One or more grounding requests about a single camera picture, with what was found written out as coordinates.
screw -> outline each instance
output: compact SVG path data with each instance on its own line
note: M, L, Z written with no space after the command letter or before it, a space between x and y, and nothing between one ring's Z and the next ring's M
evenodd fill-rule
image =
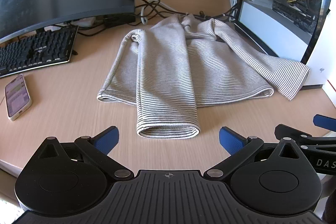
M210 169L207 171L207 174L212 178L219 178L224 175L223 171L219 169Z
M131 172L126 169L119 169L116 172L114 172L114 175L118 178L126 178L131 175Z

striped sweater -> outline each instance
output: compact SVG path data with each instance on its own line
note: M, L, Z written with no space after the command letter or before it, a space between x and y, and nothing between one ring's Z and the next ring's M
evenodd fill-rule
M190 138L200 131L197 107L274 89L292 100L308 73L300 62L258 52L219 20L173 15L124 37L97 99L136 105L140 136Z

blue textured pad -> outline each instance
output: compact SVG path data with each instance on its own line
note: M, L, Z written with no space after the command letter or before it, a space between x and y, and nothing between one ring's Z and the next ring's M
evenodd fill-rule
M336 132L336 119L317 114L314 116L313 123L317 127Z
M230 155L233 155L245 146L243 140L239 139L234 133L224 127L219 131L219 143Z
M113 128L111 131L107 132L105 135L95 140L94 147L105 155L111 152L113 147L115 147L119 142L119 130L118 128Z

wooden desk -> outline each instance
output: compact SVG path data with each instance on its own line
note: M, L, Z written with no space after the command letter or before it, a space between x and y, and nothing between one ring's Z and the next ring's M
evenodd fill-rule
M322 89L304 90L293 101L279 93L270 98L200 108L201 133L186 140L153 140L136 134L137 110L122 103L96 99L117 54L121 39L131 29L120 26L94 37L78 36L78 52L70 63L25 73L33 104L16 121L0 105L0 160L23 168L41 142L56 136L72 142L83 135L94 136L115 125L120 141L109 154L134 173L139 169L200 169L220 162L228 153L218 142L218 131L228 126L244 136L256 135L275 142L279 123L314 136L326 130L315 128L317 113L336 117L336 109ZM0 89L15 76L0 79Z

mechanical keyboard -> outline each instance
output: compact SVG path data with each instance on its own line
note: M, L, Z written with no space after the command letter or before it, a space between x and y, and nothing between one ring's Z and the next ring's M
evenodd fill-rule
M23 37L0 47L0 78L70 61L78 27Z

